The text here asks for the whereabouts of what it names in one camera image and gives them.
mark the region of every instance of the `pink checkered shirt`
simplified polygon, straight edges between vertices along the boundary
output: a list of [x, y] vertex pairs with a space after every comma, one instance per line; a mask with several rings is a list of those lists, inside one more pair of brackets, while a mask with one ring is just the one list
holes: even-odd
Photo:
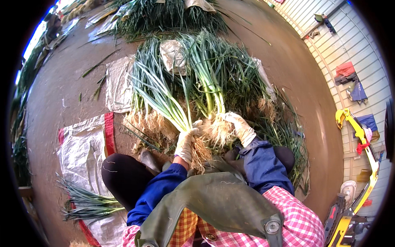
[[[283, 246], [323, 246], [324, 228], [318, 216], [288, 191], [274, 186], [263, 194], [284, 215]], [[222, 232], [187, 208], [181, 213], [169, 246], [192, 246], [196, 227], [211, 246], [269, 246], [267, 240], [244, 233]], [[123, 232], [122, 247], [132, 247], [140, 226], [128, 226]], [[215, 240], [205, 239], [212, 234]]]

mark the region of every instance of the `green rubber apron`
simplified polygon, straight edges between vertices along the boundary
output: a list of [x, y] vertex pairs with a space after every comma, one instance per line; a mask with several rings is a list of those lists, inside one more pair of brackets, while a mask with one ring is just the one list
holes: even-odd
[[137, 232], [136, 246], [167, 246], [185, 207], [220, 231], [249, 234], [267, 239], [270, 247], [282, 246], [281, 212], [222, 158], [213, 159], [204, 175], [188, 173], [162, 198]]

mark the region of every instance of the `concrete floor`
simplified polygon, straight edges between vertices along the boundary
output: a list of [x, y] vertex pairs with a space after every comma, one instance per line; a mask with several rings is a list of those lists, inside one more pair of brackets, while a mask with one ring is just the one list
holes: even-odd
[[[226, 19], [229, 27], [249, 47], [249, 53], [262, 60], [271, 83], [284, 87], [305, 128], [309, 151], [311, 192], [304, 204], [323, 221], [328, 207], [343, 179], [342, 141], [334, 120], [335, 104], [316, 61], [296, 31], [267, 4], [256, 0], [219, 0], [224, 11], [238, 23]], [[103, 7], [88, 13], [88, 17]], [[237, 13], [240, 17], [227, 11]], [[98, 27], [84, 29], [87, 18], [80, 21], [54, 55], [41, 68], [27, 103], [28, 155], [32, 170], [37, 209], [51, 246], [66, 247], [73, 239], [85, 241], [78, 224], [62, 221], [60, 207], [66, 199], [56, 186], [55, 172], [60, 173], [56, 155], [57, 131], [81, 120], [108, 112], [104, 108], [105, 89], [98, 101], [91, 101], [96, 82], [105, 66], [97, 67], [85, 78], [81, 74], [118, 48], [120, 51], [105, 63], [136, 52], [137, 44], [105, 37], [77, 48], [88, 41]], [[260, 39], [265, 38], [272, 45]], [[240, 40], [230, 34], [231, 41]], [[121, 122], [116, 114], [115, 122]], [[132, 142], [115, 126], [118, 153], [130, 154]]]

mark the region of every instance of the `blue sleeve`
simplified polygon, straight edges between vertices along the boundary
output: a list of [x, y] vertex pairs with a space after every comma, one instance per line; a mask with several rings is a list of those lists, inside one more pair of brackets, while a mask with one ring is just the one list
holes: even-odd
[[127, 226], [141, 226], [159, 201], [172, 192], [186, 179], [187, 170], [178, 163], [173, 163], [164, 172], [154, 177], [145, 188], [143, 194], [136, 202], [134, 209], [128, 213]]
[[263, 194], [273, 186], [278, 186], [294, 195], [285, 166], [274, 154], [270, 142], [255, 138], [239, 154], [244, 156], [244, 170], [251, 188]]

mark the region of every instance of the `white work glove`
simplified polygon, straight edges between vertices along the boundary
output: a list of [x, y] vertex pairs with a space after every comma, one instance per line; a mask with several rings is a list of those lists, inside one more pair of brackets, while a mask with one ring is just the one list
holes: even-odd
[[199, 126], [201, 126], [202, 123], [202, 120], [197, 120], [192, 124], [191, 130], [181, 132], [178, 136], [177, 147], [175, 149], [174, 155], [178, 155], [185, 162], [187, 162], [189, 166], [192, 163], [192, 142], [195, 141], [194, 136], [201, 136], [201, 129]]
[[225, 121], [233, 123], [235, 125], [235, 133], [240, 139], [243, 147], [247, 147], [252, 140], [256, 137], [256, 133], [248, 123], [240, 115], [234, 112], [228, 112], [220, 115]]

